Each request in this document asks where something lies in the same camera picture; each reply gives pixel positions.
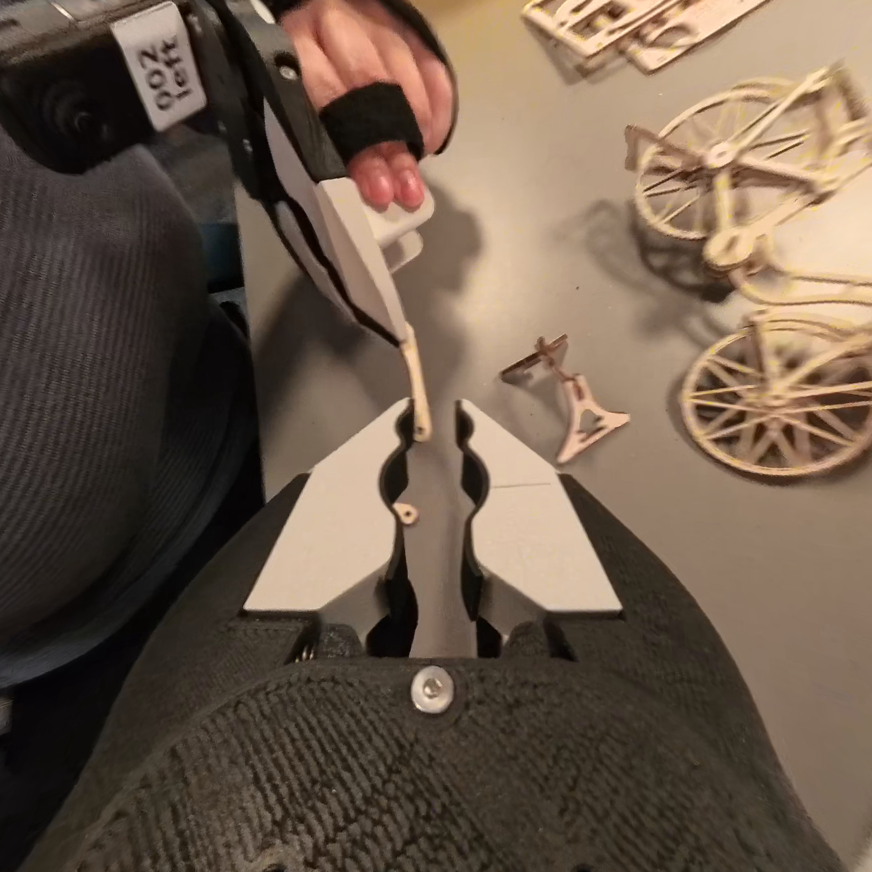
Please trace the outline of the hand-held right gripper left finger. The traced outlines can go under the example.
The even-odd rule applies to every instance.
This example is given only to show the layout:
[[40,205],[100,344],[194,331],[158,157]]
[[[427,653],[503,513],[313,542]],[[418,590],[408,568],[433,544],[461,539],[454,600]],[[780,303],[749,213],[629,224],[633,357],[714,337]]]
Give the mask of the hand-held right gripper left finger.
[[344,625],[373,656],[410,655],[416,594],[406,561],[409,527],[392,506],[405,502],[412,443],[412,402],[400,400],[311,469],[245,616]]

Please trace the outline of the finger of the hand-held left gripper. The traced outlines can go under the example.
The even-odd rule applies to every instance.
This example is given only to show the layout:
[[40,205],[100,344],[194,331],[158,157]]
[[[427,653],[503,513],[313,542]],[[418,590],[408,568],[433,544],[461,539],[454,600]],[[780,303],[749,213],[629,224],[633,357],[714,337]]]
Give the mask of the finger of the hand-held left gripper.
[[317,232],[299,205],[276,205],[276,232],[297,266],[345,316],[385,341],[398,341],[394,332],[351,299],[343,278],[325,254]]
[[406,315],[382,248],[357,185],[347,177],[315,181],[271,108],[264,109],[265,132],[282,198],[276,205],[297,204],[306,213],[325,254],[343,278],[351,299],[378,323],[406,337]]

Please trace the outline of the triangular wooden bracket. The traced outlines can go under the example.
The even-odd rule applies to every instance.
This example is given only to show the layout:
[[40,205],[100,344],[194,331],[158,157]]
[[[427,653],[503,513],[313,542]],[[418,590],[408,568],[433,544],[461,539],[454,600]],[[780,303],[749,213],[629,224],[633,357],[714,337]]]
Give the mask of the triangular wooden bracket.
[[627,413],[609,411],[594,397],[590,385],[580,373],[564,369],[555,357],[546,357],[552,374],[561,385],[568,411],[568,428],[555,463],[565,466],[602,438],[629,424]]
[[503,368],[499,373],[499,379],[506,383],[514,383],[539,365],[544,365],[552,373],[559,374],[562,372],[561,361],[568,343],[567,333],[562,333],[550,341],[543,336],[538,337],[532,352]]

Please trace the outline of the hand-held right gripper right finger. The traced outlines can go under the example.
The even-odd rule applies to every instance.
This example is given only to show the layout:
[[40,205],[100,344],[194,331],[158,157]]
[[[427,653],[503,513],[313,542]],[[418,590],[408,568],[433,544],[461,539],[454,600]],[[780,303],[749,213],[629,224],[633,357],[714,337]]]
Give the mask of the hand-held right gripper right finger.
[[623,606],[553,465],[469,400],[455,404],[464,522],[461,594],[478,656],[523,624],[621,616]]

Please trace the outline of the person's left hand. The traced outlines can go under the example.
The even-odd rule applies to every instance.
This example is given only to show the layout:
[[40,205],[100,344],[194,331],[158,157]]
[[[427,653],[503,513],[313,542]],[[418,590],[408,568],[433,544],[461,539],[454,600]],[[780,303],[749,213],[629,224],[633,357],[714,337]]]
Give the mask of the person's left hand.
[[[300,60],[314,107],[377,82],[400,87],[419,126],[423,155],[436,154],[452,130],[456,84],[423,38],[381,2],[300,2],[279,16]],[[426,197],[420,159],[407,144],[385,141],[346,162],[362,199],[377,210],[396,202],[415,210]]]

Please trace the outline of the wooden bicycle model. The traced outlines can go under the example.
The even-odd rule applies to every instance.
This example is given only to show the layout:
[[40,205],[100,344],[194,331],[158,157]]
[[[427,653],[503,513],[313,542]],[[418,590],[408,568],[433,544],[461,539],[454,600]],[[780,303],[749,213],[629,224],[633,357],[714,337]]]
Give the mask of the wooden bicycle model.
[[870,449],[870,275],[787,265],[775,231],[870,172],[870,106],[843,64],[751,79],[655,133],[625,128],[638,217],[700,245],[751,310],[686,372],[679,410],[704,454],[757,479],[853,465]]

